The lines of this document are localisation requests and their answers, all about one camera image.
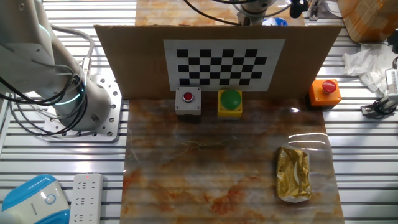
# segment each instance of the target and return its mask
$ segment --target white power strip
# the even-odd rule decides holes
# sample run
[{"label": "white power strip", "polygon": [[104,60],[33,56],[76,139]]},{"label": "white power strip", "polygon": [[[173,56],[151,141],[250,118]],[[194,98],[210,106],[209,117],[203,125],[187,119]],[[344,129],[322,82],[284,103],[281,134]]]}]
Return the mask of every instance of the white power strip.
[{"label": "white power strip", "polygon": [[101,219],[101,174],[78,174],[73,179],[69,224],[97,224]]}]

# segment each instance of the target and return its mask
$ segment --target gold foil package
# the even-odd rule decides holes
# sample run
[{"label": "gold foil package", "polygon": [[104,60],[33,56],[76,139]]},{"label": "gold foil package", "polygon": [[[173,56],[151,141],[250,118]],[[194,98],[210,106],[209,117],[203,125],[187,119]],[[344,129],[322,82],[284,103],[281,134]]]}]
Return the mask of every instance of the gold foil package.
[{"label": "gold foil package", "polygon": [[281,147],[277,165],[277,195],[285,202],[304,202],[312,195],[308,154]]}]

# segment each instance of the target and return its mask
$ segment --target cable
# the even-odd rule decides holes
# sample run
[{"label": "cable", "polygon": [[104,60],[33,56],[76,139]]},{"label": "cable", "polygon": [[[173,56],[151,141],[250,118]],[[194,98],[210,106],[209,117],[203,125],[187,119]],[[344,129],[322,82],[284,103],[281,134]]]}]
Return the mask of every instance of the cable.
[{"label": "cable", "polygon": [[223,19],[215,18],[215,17],[213,17],[213,16],[211,16],[211,15],[205,14],[204,12],[201,12],[201,10],[195,8],[195,6],[192,6],[191,3],[188,2],[188,0],[184,0],[184,2],[185,2],[191,9],[193,9],[195,12],[197,12],[197,13],[203,15],[204,17],[207,17],[207,18],[209,18],[209,19],[213,19],[213,20],[218,21],[218,22],[224,22],[225,24],[234,25],[234,26],[240,26],[240,24],[238,24],[238,23],[236,23],[236,22],[225,21],[225,20],[223,20]]},{"label": "cable", "polygon": [[80,96],[81,96],[81,101],[82,101],[82,102],[84,101],[84,104],[83,104],[83,103],[80,103],[80,104],[79,104],[79,106],[78,106],[78,111],[77,111],[77,114],[76,114],[75,118],[72,120],[72,122],[71,122],[68,126],[66,126],[65,128],[63,128],[62,130],[53,133],[53,132],[50,132],[50,131],[47,131],[47,130],[45,130],[45,129],[43,129],[43,128],[38,127],[37,125],[35,125],[33,122],[31,122],[31,121],[25,116],[24,112],[21,110],[21,107],[20,107],[20,105],[19,105],[18,103],[16,103],[16,105],[17,105],[18,110],[19,110],[19,112],[21,113],[22,117],[24,117],[24,119],[25,119],[29,124],[31,124],[33,127],[39,129],[40,131],[43,131],[44,133],[37,133],[37,132],[31,131],[30,129],[28,129],[27,127],[25,127],[25,126],[18,120],[18,118],[17,118],[15,112],[14,112],[13,110],[11,110],[11,113],[12,113],[12,115],[13,115],[13,117],[14,117],[16,123],[18,123],[18,124],[19,124],[23,129],[25,129],[27,132],[29,132],[29,133],[31,133],[31,134],[34,134],[34,135],[36,135],[36,136],[52,136],[52,135],[55,135],[55,134],[62,134],[62,133],[65,133],[65,132],[71,130],[72,128],[74,128],[74,127],[81,121],[81,119],[84,117],[84,115],[85,115],[85,113],[86,113],[86,110],[87,110],[87,94],[86,94],[86,91],[84,91],[84,90],[85,90],[85,86],[84,86],[84,84],[82,84],[82,82],[80,82],[79,80],[77,81],[77,83],[80,83],[79,85],[81,86],[81,91],[79,91],[79,94],[80,94]]},{"label": "cable", "polygon": [[279,13],[281,13],[281,12],[284,12],[285,10],[287,10],[288,8],[290,8],[292,5],[291,4],[289,4],[288,6],[286,6],[286,7],[284,7],[283,9],[281,9],[281,10],[279,10],[279,11],[277,11],[277,12],[274,12],[274,13],[271,13],[271,14],[268,14],[268,15],[258,15],[258,14],[251,14],[251,13],[248,13],[248,12],[246,12],[246,11],[244,11],[244,10],[242,10],[242,9],[240,9],[237,5],[233,5],[234,7],[235,7],[235,9],[236,10],[238,10],[240,13],[242,13],[242,14],[244,14],[246,17],[248,17],[248,18],[267,18],[267,17],[271,17],[271,16],[275,16],[275,15],[278,15]]},{"label": "cable", "polygon": [[397,60],[398,60],[398,57],[396,57],[396,58],[392,61],[392,68],[393,68],[393,69],[397,69]]},{"label": "cable", "polygon": [[223,4],[246,4],[246,3],[251,3],[251,2],[255,2],[258,0],[245,0],[245,1],[224,1],[224,0],[212,0],[215,2],[219,2],[219,3],[223,3]]},{"label": "cable", "polygon": [[2,77],[0,77],[0,82],[5,85],[8,89],[10,89],[11,91],[13,91],[15,94],[19,95],[21,98],[25,99],[25,101],[23,100],[18,100],[18,99],[13,99],[11,97],[8,97],[6,95],[3,95],[0,93],[0,98],[3,98],[5,100],[9,100],[9,101],[13,101],[15,103],[24,103],[24,104],[37,104],[40,106],[52,106],[56,103],[58,103],[59,101],[62,100],[62,98],[65,96],[68,87],[70,86],[70,84],[72,83],[73,79],[75,77],[78,77],[78,75],[74,75],[71,80],[64,86],[64,88],[62,89],[62,91],[60,91],[59,93],[57,93],[56,95],[44,99],[44,100],[32,100],[31,98],[29,98],[28,96],[25,96],[25,94],[21,93],[20,91],[18,91],[16,88],[14,88],[12,85],[10,85],[7,81],[5,81]]},{"label": "cable", "polygon": [[79,107],[81,107],[82,104],[83,104],[83,101],[80,101],[79,105],[76,106],[73,111],[71,111],[69,114],[67,114],[65,116],[58,116],[56,114],[50,113],[48,111],[43,110],[42,108],[37,107],[37,105],[30,105],[30,107],[32,107],[34,110],[36,110],[37,112],[39,112],[40,114],[42,114],[48,118],[64,119],[64,118],[69,118],[69,117],[73,116],[78,111]]},{"label": "cable", "polygon": [[53,24],[51,24],[51,28],[56,31],[60,31],[60,32],[68,33],[68,34],[79,35],[82,38],[88,40],[88,42],[90,43],[90,48],[88,49],[87,57],[91,58],[91,56],[93,55],[93,51],[94,51],[94,40],[88,34],[86,34],[85,32],[82,32],[82,31],[78,31],[78,30],[70,29],[70,28],[66,28],[66,27],[59,27],[59,26],[56,26]]}]

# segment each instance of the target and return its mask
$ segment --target marble-pattern board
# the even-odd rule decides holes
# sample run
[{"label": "marble-pattern board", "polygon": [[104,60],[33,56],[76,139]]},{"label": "marble-pattern board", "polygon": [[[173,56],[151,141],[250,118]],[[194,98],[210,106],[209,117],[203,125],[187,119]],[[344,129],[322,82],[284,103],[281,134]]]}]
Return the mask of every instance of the marble-pattern board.
[{"label": "marble-pattern board", "polygon": [[[298,100],[244,100],[240,121],[202,102],[200,124],[181,122],[174,100],[131,100],[121,223],[344,223],[321,111]],[[312,198],[276,196],[283,145],[310,155]]]}]

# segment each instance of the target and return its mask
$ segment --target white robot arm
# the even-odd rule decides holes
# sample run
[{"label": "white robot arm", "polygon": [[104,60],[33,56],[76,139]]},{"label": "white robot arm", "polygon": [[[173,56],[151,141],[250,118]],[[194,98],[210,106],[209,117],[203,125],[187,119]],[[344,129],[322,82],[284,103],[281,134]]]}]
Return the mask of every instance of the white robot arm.
[{"label": "white robot arm", "polygon": [[[57,98],[60,101],[52,106],[63,118],[64,126],[73,126],[74,131],[94,130],[109,114],[110,97],[90,80],[91,59],[84,59],[85,69],[79,66],[52,27],[67,31],[49,24],[39,1],[0,1],[0,78],[21,93],[34,91],[47,99],[59,95],[75,77],[79,81],[71,83],[65,94]],[[80,82],[84,84],[82,88],[78,86]],[[0,84],[0,93],[5,92],[13,91]]]}]

